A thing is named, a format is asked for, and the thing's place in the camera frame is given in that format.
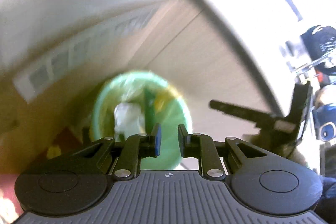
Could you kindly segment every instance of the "ribbed rubber surface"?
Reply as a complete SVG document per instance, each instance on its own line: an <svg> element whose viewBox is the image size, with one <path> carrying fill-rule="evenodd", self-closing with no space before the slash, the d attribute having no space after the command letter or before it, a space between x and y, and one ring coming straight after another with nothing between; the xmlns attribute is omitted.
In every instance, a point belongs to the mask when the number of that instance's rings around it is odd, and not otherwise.
<svg viewBox="0 0 336 224"><path fill-rule="evenodd" d="M287 218L255 213L238 203L224 183L205 180L197 171L141 171L134 180L115 183L105 200L86 212L62 218L26 213L16 223L318 224L325 222L312 212Z"/></svg>

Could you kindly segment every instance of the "black bracket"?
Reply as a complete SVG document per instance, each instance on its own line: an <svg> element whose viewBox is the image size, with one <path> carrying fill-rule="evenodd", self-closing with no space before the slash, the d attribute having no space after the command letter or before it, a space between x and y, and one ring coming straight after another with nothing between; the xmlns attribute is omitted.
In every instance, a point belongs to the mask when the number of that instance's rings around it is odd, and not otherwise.
<svg viewBox="0 0 336 224"><path fill-rule="evenodd" d="M209 102L210 108L221 111L223 114L255 122L255 127L261 129L260 133L271 134L272 141L277 145L300 144L310 117L311 106L312 87L309 81L305 85L295 84L291 109L286 117L276 117L269 113L216 100Z"/></svg>
<svg viewBox="0 0 336 224"><path fill-rule="evenodd" d="M138 176L141 158L159 156L160 147L159 124L123 143L102 138L26 170L16 180L16 196L24 210L41 215L78 213L102 199L115 181Z"/></svg>
<svg viewBox="0 0 336 224"><path fill-rule="evenodd" d="M189 135L184 124L178 126L181 156L198 159L201 175L210 180L222 180L225 171L212 138L201 133Z"/></svg>

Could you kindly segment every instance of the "green plastic cup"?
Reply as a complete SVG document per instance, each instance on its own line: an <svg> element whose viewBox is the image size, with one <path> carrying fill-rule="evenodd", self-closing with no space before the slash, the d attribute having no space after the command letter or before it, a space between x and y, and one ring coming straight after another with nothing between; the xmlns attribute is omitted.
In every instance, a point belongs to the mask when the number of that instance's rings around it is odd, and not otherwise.
<svg viewBox="0 0 336 224"><path fill-rule="evenodd" d="M161 151L157 158L141 160L141 169L173 170L182 157L179 149L177 127L183 123L192 131L190 112L182 96L166 80L147 71L133 71L107 81L93 108L90 138L94 141L114 136L114 109L121 102L132 102L145 108L144 91L154 95L152 124L161 125Z"/></svg>

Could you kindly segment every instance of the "beige wall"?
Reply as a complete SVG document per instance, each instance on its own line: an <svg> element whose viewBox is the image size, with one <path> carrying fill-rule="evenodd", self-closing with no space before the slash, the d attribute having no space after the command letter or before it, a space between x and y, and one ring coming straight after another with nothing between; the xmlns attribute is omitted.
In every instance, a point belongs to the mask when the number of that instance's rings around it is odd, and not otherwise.
<svg viewBox="0 0 336 224"><path fill-rule="evenodd" d="M0 103L11 105L1 111L16 117L18 126L0 133L0 173L22 171L73 121L96 85L130 69L152 70L175 85L190 108L194 131L215 140L256 130L251 123L209 110L209 100L269 110L239 56L202 9L190 0L170 0L145 29L105 47L30 104L11 81L1 83Z"/></svg>

